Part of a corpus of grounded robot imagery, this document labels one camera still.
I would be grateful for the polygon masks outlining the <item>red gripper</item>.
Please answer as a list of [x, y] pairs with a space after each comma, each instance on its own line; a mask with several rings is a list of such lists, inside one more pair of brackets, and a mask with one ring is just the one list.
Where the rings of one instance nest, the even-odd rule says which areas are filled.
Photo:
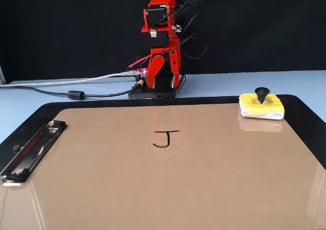
[[173, 74], [171, 87], [176, 88], [179, 84], [180, 48], [177, 43], [179, 38], [174, 34], [171, 38], [168, 33], [157, 33], [156, 38], [150, 37], [150, 62], [147, 68], [147, 86], [155, 88], [155, 77], [164, 62], [170, 62]]

